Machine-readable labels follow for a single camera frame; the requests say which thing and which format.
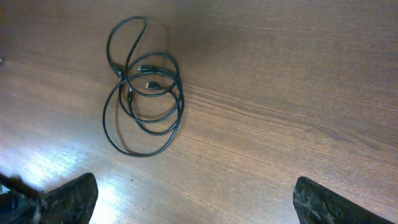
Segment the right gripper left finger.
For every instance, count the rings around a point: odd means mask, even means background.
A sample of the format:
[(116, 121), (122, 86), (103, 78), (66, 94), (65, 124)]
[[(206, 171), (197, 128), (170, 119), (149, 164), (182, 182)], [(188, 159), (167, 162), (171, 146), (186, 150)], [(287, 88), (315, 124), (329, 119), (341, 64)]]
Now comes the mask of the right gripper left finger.
[(97, 199), (98, 185), (90, 172), (49, 192), (1, 175), (1, 223), (89, 223)]

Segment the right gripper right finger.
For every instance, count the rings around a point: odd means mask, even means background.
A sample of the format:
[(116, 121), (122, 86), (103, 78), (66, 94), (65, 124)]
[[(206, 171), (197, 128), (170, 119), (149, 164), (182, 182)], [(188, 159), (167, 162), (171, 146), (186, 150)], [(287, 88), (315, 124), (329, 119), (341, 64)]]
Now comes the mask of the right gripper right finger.
[(299, 177), (293, 205), (300, 224), (393, 224), (308, 177)]

